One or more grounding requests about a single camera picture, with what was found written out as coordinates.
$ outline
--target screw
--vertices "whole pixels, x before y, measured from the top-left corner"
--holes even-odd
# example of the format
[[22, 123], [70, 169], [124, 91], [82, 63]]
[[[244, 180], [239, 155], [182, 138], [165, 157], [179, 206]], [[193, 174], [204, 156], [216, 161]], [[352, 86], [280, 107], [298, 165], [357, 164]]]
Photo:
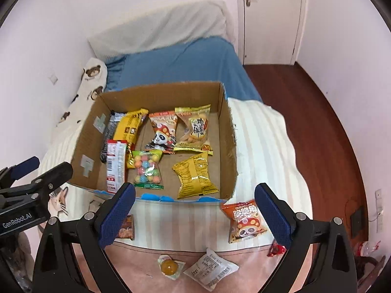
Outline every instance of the screw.
[[334, 222], [337, 224], [337, 225], [341, 225], [342, 224], [342, 219], [340, 217], [335, 217], [334, 219]]
[[50, 224], [50, 225], [54, 225], [56, 222], [57, 222], [57, 218], [56, 217], [51, 217], [48, 220], [48, 224]]
[[298, 220], [305, 220], [305, 219], [307, 218], [307, 216], [306, 216], [305, 213], [303, 213], [303, 212], [298, 212], [298, 213], [296, 214], [296, 218], [297, 218]]
[[92, 211], [89, 211], [88, 213], [86, 213], [84, 215], [84, 219], [85, 220], [91, 220], [92, 218], [94, 218], [95, 214], [92, 212]]

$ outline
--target door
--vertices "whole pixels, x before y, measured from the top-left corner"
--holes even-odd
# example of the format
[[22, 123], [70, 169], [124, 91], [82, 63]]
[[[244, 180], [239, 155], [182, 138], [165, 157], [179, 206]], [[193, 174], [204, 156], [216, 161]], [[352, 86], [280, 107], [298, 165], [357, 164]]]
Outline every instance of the door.
[[244, 64], [290, 64], [302, 0], [244, 0]]

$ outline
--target pink cloth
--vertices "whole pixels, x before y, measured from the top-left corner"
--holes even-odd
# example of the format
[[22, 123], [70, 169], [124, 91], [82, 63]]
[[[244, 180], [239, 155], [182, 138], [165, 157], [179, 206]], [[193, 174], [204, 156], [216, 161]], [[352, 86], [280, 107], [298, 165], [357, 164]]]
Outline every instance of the pink cloth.
[[[74, 245], [75, 254], [80, 265], [88, 288], [100, 292], [79, 245]], [[239, 266], [239, 270], [223, 278], [216, 286], [215, 293], [256, 293], [269, 278], [277, 266], [281, 256], [267, 257], [269, 246], [243, 249], [239, 251], [219, 252], [218, 255]], [[168, 254], [173, 260], [184, 261], [187, 269], [193, 265], [204, 253], [175, 252], [142, 249], [125, 244], [115, 243], [105, 249], [111, 263], [122, 279], [134, 293], [205, 293], [207, 292], [197, 282], [185, 274], [173, 281], [160, 271], [158, 257]], [[290, 292], [299, 290], [308, 274], [312, 261], [312, 247], [308, 251], [303, 267]]]

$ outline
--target yellow wrapper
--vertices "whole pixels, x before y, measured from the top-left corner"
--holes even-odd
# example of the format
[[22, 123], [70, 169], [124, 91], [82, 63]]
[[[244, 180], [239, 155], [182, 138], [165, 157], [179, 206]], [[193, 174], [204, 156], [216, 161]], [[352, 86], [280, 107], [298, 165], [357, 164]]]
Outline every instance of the yellow wrapper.
[[128, 142], [127, 155], [126, 155], [126, 167], [134, 168], [134, 160], [132, 151], [137, 141], [137, 131], [140, 125], [143, 123], [148, 115], [147, 109], [140, 109], [136, 111], [128, 112], [119, 122], [117, 129], [115, 130], [113, 140]]
[[208, 152], [206, 151], [175, 164], [173, 170], [181, 181], [178, 199], [218, 192], [209, 179]]
[[186, 124], [185, 134], [175, 144], [174, 151], [207, 151], [213, 155], [208, 140], [210, 105], [198, 108], [175, 108], [175, 113]]

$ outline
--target cardboard box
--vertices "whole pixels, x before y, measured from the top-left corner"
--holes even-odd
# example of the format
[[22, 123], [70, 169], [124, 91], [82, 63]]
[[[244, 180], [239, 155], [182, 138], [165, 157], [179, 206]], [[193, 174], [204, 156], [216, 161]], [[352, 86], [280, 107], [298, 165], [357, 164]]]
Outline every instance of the cardboard box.
[[[122, 91], [103, 93], [93, 104], [79, 136], [72, 158], [74, 175], [71, 184], [99, 193], [106, 191], [106, 165], [100, 161], [104, 128], [110, 110], [128, 112], [146, 108], [149, 113], [174, 110], [175, 107], [198, 107], [211, 104], [209, 139], [214, 150], [208, 157], [211, 181], [219, 192], [207, 195], [206, 200], [230, 199], [236, 184], [236, 146], [233, 125], [224, 87], [219, 82], [180, 82], [127, 88]], [[185, 125], [178, 118], [176, 136], [179, 139]], [[147, 118], [138, 132], [136, 150], [142, 150], [152, 140], [154, 131]], [[164, 154], [159, 162], [164, 189], [136, 188], [136, 196], [149, 200], [177, 200], [180, 181], [172, 166], [197, 152]], [[133, 182], [136, 170], [128, 171], [128, 182]], [[200, 197], [188, 197], [180, 201], [197, 201]]]

